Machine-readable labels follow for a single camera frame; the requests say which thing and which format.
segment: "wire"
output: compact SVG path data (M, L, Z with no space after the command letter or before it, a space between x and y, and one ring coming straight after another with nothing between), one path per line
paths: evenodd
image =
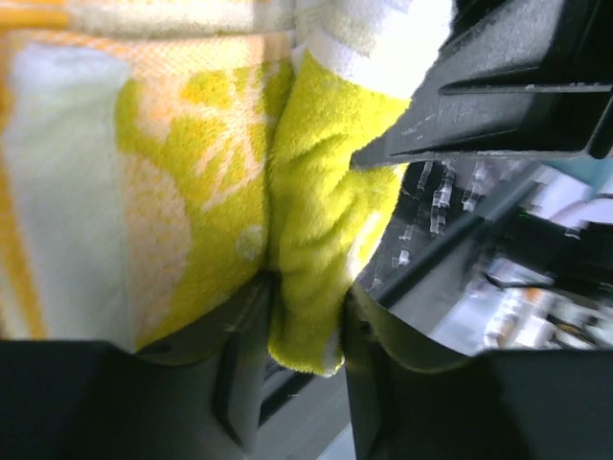
M572 215L573 212L578 211L599 199L613 199L613 194L597 194L588 199L580 199L579 201L575 201L574 203L568 204L554 213L549 220L558 223L560 220Z

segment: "lemon print towel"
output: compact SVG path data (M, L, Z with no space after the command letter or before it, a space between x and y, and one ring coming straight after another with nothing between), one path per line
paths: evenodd
M403 174L350 158L408 106L451 3L4 3L3 336L136 351L272 268L271 354L334 373Z

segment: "yellow-green fabric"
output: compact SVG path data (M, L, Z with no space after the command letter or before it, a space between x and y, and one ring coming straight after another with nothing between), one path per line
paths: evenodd
M287 367L328 374L341 363L341 303L378 245L404 173L351 170L351 157L407 106L306 54L268 165L270 263L283 274L269 349Z

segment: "terry cloth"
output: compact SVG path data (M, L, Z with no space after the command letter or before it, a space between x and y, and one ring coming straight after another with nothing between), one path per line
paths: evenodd
M333 373L342 299L404 171L350 157L407 107L451 3L312 3L326 19L303 27L296 78L285 29L304 4L3 4L4 335L136 351L267 267L283 278L272 355Z

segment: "black plastic bracket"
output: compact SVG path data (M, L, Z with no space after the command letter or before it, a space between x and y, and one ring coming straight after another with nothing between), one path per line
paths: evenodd
M411 108L352 166L609 156L613 3L458 3L454 34Z

